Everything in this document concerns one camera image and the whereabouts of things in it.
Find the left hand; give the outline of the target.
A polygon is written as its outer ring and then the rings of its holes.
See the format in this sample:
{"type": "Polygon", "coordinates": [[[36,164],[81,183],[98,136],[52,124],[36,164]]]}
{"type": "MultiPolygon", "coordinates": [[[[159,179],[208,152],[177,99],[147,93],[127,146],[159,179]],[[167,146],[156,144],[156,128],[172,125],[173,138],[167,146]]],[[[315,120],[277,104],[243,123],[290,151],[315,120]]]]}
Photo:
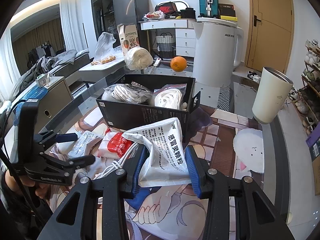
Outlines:
{"type": "MultiPolygon", "coordinates": [[[[20,176],[20,180],[24,186],[35,187],[35,194],[38,197],[40,197],[41,199],[47,199],[48,193],[50,191],[49,184],[35,182],[27,176],[20,176]]],[[[10,175],[10,172],[8,170],[5,172],[5,182],[12,192],[16,192],[18,194],[22,193],[18,186],[18,183],[16,182],[14,177],[10,175]]]]}

